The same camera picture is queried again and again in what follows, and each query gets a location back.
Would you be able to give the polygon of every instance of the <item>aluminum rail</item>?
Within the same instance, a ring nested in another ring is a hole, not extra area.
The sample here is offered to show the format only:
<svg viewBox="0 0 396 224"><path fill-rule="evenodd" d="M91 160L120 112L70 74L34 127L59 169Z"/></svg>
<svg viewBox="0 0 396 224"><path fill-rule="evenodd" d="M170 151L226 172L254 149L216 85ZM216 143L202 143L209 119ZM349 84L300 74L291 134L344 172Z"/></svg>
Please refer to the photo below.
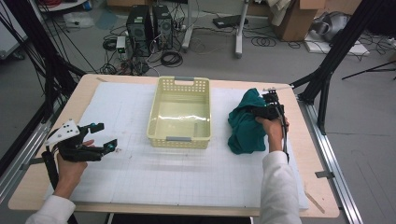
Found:
<svg viewBox="0 0 396 224"><path fill-rule="evenodd" d="M0 178L0 203L7 197L12 187L16 184L19 177L24 173L24 167L30 164L30 160L44 143L47 134L50 132L51 121L40 123L23 145L21 151L8 166L5 173Z"/></svg>
<svg viewBox="0 0 396 224"><path fill-rule="evenodd" d="M338 161L335 158L332 146L330 145L329 138L322 134L320 128L317 125L318 113L313 105L303 105L308 117L309 122L314 130L314 134L318 140L320 152L323 160L326 162L326 166L329 172L333 173L334 178L331 181L334 183L335 189L338 193L338 197L344 207L346 217L351 224L362 224L361 214L359 213L358 207L356 206L352 195L347 186L347 182L344 179L343 173Z"/></svg>

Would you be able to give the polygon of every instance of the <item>computer tower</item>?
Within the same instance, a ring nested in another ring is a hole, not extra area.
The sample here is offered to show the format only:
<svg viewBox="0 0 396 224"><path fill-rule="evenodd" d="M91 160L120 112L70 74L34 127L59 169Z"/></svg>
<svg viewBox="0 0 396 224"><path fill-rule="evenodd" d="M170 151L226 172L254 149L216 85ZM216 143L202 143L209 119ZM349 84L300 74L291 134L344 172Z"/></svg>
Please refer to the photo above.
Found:
<svg viewBox="0 0 396 224"><path fill-rule="evenodd" d="M171 49L173 47L172 16L167 6L153 6L152 19L154 36L158 43L158 49Z"/></svg>
<svg viewBox="0 0 396 224"><path fill-rule="evenodd" d="M134 57L148 57L153 40L149 6L134 5L126 22Z"/></svg>

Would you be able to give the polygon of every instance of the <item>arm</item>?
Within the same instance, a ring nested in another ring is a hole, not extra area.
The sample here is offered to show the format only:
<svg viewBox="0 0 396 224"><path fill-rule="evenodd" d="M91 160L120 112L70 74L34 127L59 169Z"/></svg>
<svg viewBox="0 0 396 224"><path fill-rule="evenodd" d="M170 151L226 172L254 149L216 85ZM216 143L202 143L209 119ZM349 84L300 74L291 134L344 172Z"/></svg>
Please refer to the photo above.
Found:
<svg viewBox="0 0 396 224"><path fill-rule="evenodd" d="M85 142L89 146L93 140ZM26 224L53 223L64 224L73 214L76 206L68 199L73 190L78 185L82 173L87 168L85 161L71 162L64 161L60 154L57 155L59 182L55 191L44 202L43 206L36 213L32 214Z"/></svg>
<svg viewBox="0 0 396 224"><path fill-rule="evenodd" d="M269 154L262 160L262 199L260 223L301 223L297 184L282 151L279 120L256 118L268 134Z"/></svg>

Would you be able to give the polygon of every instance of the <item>basket handle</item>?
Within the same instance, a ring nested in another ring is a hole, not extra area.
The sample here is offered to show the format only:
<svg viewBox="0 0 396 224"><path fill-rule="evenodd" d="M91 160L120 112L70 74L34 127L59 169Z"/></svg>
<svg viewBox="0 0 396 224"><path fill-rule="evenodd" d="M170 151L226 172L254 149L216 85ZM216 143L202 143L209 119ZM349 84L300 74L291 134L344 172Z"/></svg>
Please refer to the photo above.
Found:
<svg viewBox="0 0 396 224"><path fill-rule="evenodd" d="M166 141L190 142L190 137L166 136Z"/></svg>
<svg viewBox="0 0 396 224"><path fill-rule="evenodd" d="M175 81L194 81L194 77L175 77Z"/></svg>

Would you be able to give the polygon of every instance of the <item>grid paper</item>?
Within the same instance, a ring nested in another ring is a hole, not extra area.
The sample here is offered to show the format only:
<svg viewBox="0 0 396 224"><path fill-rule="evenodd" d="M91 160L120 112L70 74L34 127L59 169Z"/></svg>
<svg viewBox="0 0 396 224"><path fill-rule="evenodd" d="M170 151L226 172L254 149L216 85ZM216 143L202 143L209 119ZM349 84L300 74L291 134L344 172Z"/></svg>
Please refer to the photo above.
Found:
<svg viewBox="0 0 396 224"><path fill-rule="evenodd" d="M101 83L79 125L103 122L88 134L101 146L114 138L118 150L90 162L71 200L75 202L260 207L262 158L234 155L227 146L228 114L246 90L211 89L212 137L207 149L152 147L146 136L155 85ZM307 209L301 178L288 140L300 208Z"/></svg>

